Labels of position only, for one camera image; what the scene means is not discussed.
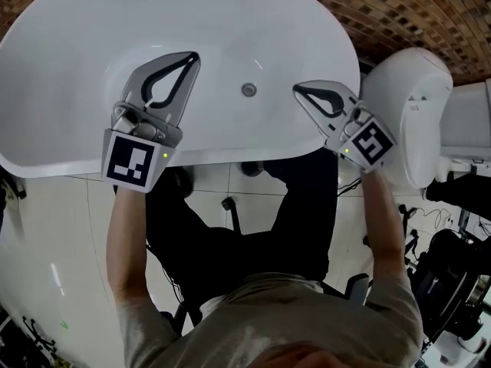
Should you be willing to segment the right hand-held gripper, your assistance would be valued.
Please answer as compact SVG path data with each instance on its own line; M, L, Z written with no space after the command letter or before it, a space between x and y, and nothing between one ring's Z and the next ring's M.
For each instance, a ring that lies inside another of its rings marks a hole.
M344 84L310 80L293 86L295 99L324 135L325 147L363 173L380 167L396 146L389 129ZM354 107L341 120L341 110Z

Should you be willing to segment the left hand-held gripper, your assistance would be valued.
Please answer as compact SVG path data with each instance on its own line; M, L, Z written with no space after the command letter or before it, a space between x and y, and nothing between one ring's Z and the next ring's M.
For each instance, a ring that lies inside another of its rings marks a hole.
M153 189L183 138L177 126L199 69L199 55L188 51L160 56L130 75L104 131L102 180L138 192ZM153 87L177 71L161 100ZM153 115L139 108L153 108Z

